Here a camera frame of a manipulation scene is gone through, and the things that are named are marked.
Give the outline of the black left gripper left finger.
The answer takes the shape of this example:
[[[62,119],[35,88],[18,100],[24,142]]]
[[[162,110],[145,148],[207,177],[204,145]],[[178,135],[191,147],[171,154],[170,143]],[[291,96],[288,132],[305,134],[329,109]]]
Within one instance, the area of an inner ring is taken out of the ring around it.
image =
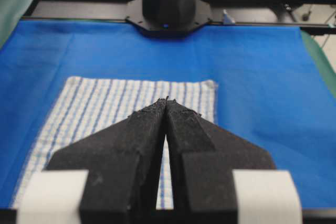
[[[165,139],[166,100],[56,151],[35,173],[18,223],[150,223]]]

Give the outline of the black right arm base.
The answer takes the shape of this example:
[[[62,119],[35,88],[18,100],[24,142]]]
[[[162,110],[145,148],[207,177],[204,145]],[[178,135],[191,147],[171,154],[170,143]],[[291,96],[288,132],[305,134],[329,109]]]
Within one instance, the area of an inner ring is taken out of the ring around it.
[[[133,0],[126,21],[149,37],[184,37],[209,24],[212,10],[202,0]]]

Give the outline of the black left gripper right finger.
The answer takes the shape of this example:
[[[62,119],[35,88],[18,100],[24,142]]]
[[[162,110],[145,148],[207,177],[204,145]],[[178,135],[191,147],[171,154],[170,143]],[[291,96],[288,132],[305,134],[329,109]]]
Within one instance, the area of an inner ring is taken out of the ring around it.
[[[176,101],[166,105],[175,209],[191,223],[301,223],[290,173],[263,148],[203,119]]]

